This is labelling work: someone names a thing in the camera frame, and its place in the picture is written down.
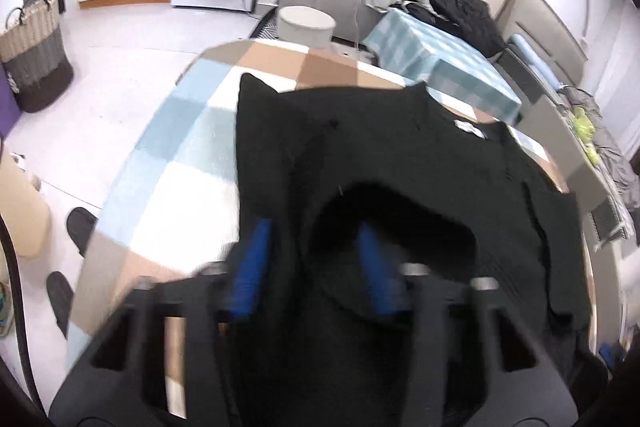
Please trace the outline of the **black knit sweater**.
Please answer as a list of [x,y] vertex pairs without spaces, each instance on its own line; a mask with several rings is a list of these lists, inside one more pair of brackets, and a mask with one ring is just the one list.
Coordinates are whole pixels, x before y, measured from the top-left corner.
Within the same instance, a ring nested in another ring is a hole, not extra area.
[[[422,86],[278,92],[244,75],[240,240],[273,221],[262,299],[229,325],[243,426],[571,424],[604,394],[582,220],[501,122]],[[405,255],[411,309],[373,313],[367,223]]]

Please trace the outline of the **checkered brown blue tablecloth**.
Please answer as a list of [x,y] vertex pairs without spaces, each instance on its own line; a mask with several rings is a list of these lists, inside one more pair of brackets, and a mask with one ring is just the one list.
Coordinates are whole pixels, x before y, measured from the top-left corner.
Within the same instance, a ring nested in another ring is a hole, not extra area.
[[281,93],[422,86],[460,119],[505,124],[524,150],[505,122],[471,118],[468,104],[426,82],[295,44],[208,49],[154,115],[102,209],[70,314],[73,364],[50,406],[56,425],[243,426],[229,378],[227,297],[247,74]]

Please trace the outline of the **black slipper far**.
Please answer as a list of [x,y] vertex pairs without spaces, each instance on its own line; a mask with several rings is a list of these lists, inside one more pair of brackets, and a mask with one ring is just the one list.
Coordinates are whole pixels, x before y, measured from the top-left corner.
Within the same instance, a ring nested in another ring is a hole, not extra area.
[[84,207],[70,210],[66,218],[67,234],[81,256],[86,254],[91,235],[96,228],[96,222],[98,222],[98,218]]

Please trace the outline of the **black slipper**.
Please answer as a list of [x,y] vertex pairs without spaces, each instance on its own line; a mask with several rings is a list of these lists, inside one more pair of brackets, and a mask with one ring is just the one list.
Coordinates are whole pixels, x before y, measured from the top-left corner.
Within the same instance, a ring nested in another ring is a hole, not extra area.
[[91,235],[96,228],[96,222],[98,222],[98,218],[84,207],[70,210],[66,218],[67,234],[81,256],[86,254]]
[[67,338],[68,321],[72,309],[74,291],[64,274],[60,271],[51,272],[46,280],[47,294],[55,317],[56,325]]

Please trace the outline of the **black slipper near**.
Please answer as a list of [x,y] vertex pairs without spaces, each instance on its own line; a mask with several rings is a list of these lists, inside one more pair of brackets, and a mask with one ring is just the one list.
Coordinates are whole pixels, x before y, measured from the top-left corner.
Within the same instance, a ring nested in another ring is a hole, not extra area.
[[60,271],[51,272],[46,280],[47,294],[55,317],[56,325],[67,338],[68,321],[72,309],[74,291],[64,274]]

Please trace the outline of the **beige plastic bin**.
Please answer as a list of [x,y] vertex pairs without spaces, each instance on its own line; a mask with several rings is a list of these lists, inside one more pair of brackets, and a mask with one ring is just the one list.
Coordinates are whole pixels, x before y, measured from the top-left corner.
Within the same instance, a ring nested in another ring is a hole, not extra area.
[[1,156],[0,184],[1,217],[17,256],[40,256],[50,239],[50,208],[8,150]]

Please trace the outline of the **teal checkered cloth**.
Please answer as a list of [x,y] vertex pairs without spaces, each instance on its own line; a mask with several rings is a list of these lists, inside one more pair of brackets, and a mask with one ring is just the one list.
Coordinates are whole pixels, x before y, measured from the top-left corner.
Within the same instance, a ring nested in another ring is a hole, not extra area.
[[389,10],[363,40],[378,66],[514,124],[522,101],[480,51],[398,9]]

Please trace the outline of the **green yellow toy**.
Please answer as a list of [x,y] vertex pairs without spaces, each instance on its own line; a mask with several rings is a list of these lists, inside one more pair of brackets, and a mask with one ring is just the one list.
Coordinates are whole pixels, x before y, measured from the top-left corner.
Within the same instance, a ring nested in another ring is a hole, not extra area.
[[585,109],[582,107],[576,107],[574,109],[572,125],[591,165],[598,167],[600,164],[600,156],[593,144],[596,128],[593,126]]

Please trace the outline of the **grey crumpled blanket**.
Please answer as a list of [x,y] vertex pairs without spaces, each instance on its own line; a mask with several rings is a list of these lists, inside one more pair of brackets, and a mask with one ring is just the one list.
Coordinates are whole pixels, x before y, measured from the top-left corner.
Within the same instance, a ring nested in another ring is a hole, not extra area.
[[560,93],[572,109],[582,108],[594,126],[593,144],[613,179],[618,194],[631,215],[634,225],[639,223],[639,177],[631,167],[614,136],[605,127],[604,119],[593,96],[582,89],[565,86]]

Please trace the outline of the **white round bucket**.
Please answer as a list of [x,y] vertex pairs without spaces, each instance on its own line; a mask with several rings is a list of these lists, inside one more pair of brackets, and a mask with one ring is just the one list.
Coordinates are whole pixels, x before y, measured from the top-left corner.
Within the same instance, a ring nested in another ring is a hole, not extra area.
[[311,49],[328,48],[335,25],[332,16],[305,5],[285,6],[277,14],[279,39]]

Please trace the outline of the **light blue pillow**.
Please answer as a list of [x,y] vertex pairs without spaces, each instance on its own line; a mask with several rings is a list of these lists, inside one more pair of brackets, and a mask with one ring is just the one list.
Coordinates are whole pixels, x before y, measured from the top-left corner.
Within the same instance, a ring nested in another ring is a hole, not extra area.
[[506,40],[509,48],[553,91],[558,92],[564,84],[554,75],[550,66],[536,53],[532,46],[519,34]]

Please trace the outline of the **black puffy jacket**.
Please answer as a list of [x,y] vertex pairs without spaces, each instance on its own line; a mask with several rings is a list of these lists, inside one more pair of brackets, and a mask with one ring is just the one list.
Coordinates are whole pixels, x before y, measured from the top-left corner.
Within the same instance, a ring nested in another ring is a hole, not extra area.
[[428,1],[431,11],[416,2],[408,3],[405,10],[417,20],[469,43],[484,57],[494,57],[506,47],[484,0]]

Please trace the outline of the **purple bag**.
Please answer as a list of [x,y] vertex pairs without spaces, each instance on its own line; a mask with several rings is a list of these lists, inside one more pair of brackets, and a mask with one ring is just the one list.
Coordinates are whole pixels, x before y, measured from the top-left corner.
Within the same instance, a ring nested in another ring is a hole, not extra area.
[[22,115],[10,87],[6,71],[0,65],[0,132],[6,138]]

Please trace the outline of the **woven laundry basket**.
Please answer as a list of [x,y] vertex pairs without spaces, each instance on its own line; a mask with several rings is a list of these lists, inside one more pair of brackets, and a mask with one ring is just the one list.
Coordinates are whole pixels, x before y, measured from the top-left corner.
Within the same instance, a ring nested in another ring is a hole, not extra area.
[[9,12],[1,28],[1,62],[22,112],[38,113],[58,101],[74,79],[58,0],[26,0]]

